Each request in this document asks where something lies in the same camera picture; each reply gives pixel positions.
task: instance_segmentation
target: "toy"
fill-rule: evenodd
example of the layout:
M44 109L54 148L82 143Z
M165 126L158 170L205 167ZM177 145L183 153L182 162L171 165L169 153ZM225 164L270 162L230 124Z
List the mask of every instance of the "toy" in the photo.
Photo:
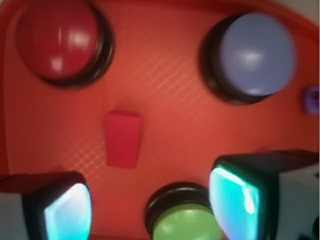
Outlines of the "toy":
M208 190L190 182L173 183L154 193L147 204L145 227L152 240L222 238Z
M97 80L113 51L104 16L80 0L33 2L19 19L15 42L31 71L61 87Z
M209 198L229 239L319 237L319 153L221 156L210 174Z
M86 180L78 172L0 175L0 216L0 239L86 240Z
M106 116L107 165L134 169L137 165L141 117L110 112Z
M319 87L308 87L303 94L303 106L308 115L319 114Z
M207 85L235 104L253 104L284 89L297 65L285 26L265 13L231 16L208 34L202 68Z

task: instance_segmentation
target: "red button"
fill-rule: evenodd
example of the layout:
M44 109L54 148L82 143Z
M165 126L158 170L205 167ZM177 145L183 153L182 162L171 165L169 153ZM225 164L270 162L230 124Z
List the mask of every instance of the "red button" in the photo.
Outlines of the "red button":
M99 30L92 8L80 0L36 0L22 14L16 47L24 63L44 79L62 80L93 61Z

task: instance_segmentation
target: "green button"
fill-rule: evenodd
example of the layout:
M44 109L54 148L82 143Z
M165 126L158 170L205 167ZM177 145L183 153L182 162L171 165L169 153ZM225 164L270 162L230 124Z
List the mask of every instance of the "green button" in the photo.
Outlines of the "green button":
M153 240L220 240L222 231L212 211L199 204L181 204L160 215Z

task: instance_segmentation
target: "red block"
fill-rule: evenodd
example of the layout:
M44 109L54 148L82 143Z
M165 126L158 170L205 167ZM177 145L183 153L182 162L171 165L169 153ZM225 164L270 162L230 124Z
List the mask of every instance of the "red block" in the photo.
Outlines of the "red block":
M134 169L137 165L140 115L110 112L106 116L107 165Z

